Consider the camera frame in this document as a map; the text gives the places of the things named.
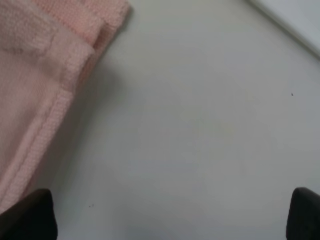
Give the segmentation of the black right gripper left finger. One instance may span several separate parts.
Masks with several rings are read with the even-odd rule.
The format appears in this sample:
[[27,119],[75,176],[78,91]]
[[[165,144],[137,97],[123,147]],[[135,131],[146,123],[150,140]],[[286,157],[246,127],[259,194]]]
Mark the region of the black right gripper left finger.
[[2,240],[56,240],[58,225],[50,190],[38,189],[0,215]]

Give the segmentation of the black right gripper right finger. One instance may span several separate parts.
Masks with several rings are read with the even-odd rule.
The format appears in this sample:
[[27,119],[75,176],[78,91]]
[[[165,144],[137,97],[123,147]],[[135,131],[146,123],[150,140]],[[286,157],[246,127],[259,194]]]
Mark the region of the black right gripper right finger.
[[306,187],[292,194],[286,225],[288,240],[320,239],[320,196]]

